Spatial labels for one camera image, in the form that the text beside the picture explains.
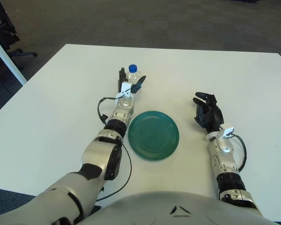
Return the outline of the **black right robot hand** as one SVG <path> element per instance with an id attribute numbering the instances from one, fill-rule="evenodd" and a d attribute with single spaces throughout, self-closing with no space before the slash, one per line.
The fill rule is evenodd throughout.
<path id="1" fill-rule="evenodd" d="M 196 116 L 194 117 L 197 124 L 212 133 L 220 130 L 220 125 L 224 123 L 223 115 L 217 106 L 217 100 L 213 94 L 196 92 L 192 100 L 196 104 Z"/>

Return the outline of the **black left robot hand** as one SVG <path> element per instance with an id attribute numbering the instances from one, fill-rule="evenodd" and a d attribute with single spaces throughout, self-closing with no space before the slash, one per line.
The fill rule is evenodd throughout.
<path id="1" fill-rule="evenodd" d="M 119 71 L 118 91 L 121 92 L 122 84 L 124 82 L 127 82 L 127 83 L 131 83 L 130 91 L 132 94 L 135 94 L 140 90 L 145 79 L 146 76 L 142 75 L 140 71 L 136 71 L 134 73 L 129 71 L 128 73 L 126 73 L 125 69 L 122 67 L 121 70 Z"/>

